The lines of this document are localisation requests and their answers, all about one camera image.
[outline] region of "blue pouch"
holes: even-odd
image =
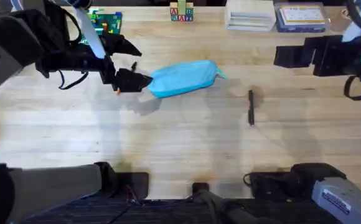
[[[158,98],[174,96],[212,85],[217,74],[227,79],[211,60],[181,62],[153,72],[148,88]]]

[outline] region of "wooden tabletop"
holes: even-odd
[[[193,182],[208,182],[223,197],[249,197],[245,173],[300,162],[332,164],[361,188],[361,102],[343,96],[347,77],[273,66],[277,45],[299,45],[312,34],[225,30],[222,7],[196,7],[192,23],[171,22],[167,7],[104,9],[123,11],[121,33],[143,53],[115,55],[117,68],[138,61],[139,72],[149,74],[211,59],[229,80],[159,100],[147,89],[118,96],[97,73],[62,91],[58,73],[45,79],[32,65],[0,87],[0,162],[31,168],[108,161],[118,172],[149,172],[149,198],[184,198]],[[340,11],[327,10],[330,17]],[[65,76],[70,83],[80,74]],[[256,93],[254,128],[249,89]],[[361,93],[361,84],[353,89]]]

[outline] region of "wire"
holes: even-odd
[[[356,24],[356,26],[361,28],[361,16],[360,16],[358,10],[356,9],[356,4],[355,4],[354,0],[346,0],[346,1],[347,1],[347,9],[348,9],[350,18]]]
[[[76,18],[73,15],[71,15],[71,13],[67,12],[67,10],[65,10],[63,8],[61,8],[61,9],[62,9],[63,13],[71,19],[71,21],[74,23],[75,27],[78,30],[78,37],[75,40],[70,40],[71,45],[77,45],[82,40],[81,28],[78,25]]]
[[[143,205],[143,204],[138,200],[138,198],[136,197],[136,194],[135,194],[134,190],[131,188],[131,186],[129,186],[128,184],[126,184],[126,185],[125,185],[125,190],[131,194],[131,196],[132,196],[133,200],[136,202],[136,204],[138,204],[138,205]]]
[[[84,81],[84,79],[86,79],[88,77],[88,75],[89,75],[88,72],[82,72],[83,76],[79,80],[69,84],[66,87],[63,87],[64,83],[65,83],[64,75],[63,75],[62,71],[60,71],[60,70],[59,70],[59,73],[60,73],[60,77],[62,79],[62,84],[59,86],[59,89],[61,89],[61,90],[68,90],[68,89],[73,88],[74,86],[76,86],[76,85],[80,84],[82,81]]]
[[[112,224],[115,221],[117,221],[117,219],[121,218],[125,213],[128,212],[128,210],[131,208],[132,206],[127,206],[123,211],[121,211],[119,214],[117,214],[113,219],[111,219],[107,224]]]
[[[356,78],[356,76],[350,76],[347,81],[345,82],[345,86],[344,86],[344,95],[348,98],[350,98],[351,100],[354,101],[360,101],[361,100],[361,95],[360,96],[351,96],[350,95],[350,86],[352,85],[353,80]]]
[[[246,178],[249,177],[251,173],[247,173],[243,176],[243,182],[247,187],[251,187],[251,182],[247,182]]]

